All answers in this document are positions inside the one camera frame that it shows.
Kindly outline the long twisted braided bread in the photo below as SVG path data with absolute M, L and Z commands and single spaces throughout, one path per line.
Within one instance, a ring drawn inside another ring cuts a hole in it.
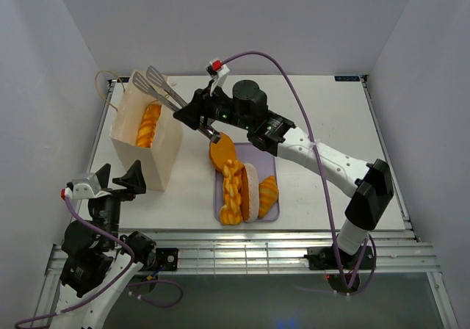
M 149 103 L 146 107 L 140 127 L 137 132 L 136 146 L 150 148 L 156 133 L 158 119 L 161 116 L 162 106 L 156 102 Z

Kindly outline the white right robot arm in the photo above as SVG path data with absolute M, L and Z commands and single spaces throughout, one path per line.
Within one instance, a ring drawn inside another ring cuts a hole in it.
M 213 129 L 214 120 L 244 129 L 255 148 L 294 162 L 337 186 L 350 202 L 346 220 L 334 235 L 333 263 L 348 268 L 363 255 L 367 233 L 375 229 L 394 196 L 386 162 L 378 159 L 370 164 L 314 142 L 291 120 L 269 110 L 266 93 L 251 80 L 237 82 L 231 96 L 214 81 L 196 90 L 190 102 L 173 89 L 168 93 L 180 106 L 173 117 L 210 139 L 209 158 L 218 170 L 225 171 L 236 157 L 228 137 Z

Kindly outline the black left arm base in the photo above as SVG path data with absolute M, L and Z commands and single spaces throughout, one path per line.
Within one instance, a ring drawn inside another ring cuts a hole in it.
M 144 271 L 176 271 L 178 269 L 179 249 L 158 247 L 152 250 L 145 261 Z

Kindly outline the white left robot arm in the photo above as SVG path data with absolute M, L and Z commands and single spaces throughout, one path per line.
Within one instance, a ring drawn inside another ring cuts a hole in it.
M 129 281 L 156 260 L 156 243 L 135 231 L 120 236 L 120 207 L 146 192 L 140 160 L 120 178 L 111 166 L 68 182 L 61 191 L 73 222 L 66 228 L 59 299 L 52 328 L 102 328 Z M 110 188 L 109 182 L 116 184 Z

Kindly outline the white sugared bread slice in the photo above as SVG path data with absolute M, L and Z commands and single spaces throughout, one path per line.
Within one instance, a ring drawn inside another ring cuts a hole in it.
M 246 223 L 254 222 L 259 215 L 259 177 L 256 168 L 244 164 L 242 168 L 242 218 Z

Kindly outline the oval orange bread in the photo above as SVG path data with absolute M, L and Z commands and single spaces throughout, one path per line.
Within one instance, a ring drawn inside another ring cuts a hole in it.
M 232 139 L 225 133 L 220 133 L 220 140 L 209 145 L 209 160 L 214 169 L 221 172 L 227 160 L 237 160 L 236 149 Z

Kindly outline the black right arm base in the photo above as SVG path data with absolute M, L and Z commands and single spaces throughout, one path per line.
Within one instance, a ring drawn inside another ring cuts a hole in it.
M 353 256 L 339 250 L 341 265 L 345 270 L 353 270 L 359 260 L 361 252 L 358 250 Z M 329 247 L 308 247 L 307 253 L 303 256 L 308 260 L 310 270 L 334 270 L 337 269 L 336 256 L 333 246 Z M 372 248 L 366 247 L 361 259 L 359 270 L 371 270 L 374 263 Z

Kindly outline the metal serving tongs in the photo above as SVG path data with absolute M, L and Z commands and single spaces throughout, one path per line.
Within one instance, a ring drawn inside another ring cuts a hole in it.
M 131 82 L 138 90 L 153 97 L 173 113 L 181 108 L 180 104 L 187 103 L 154 66 L 149 66 L 144 74 L 136 71 Z

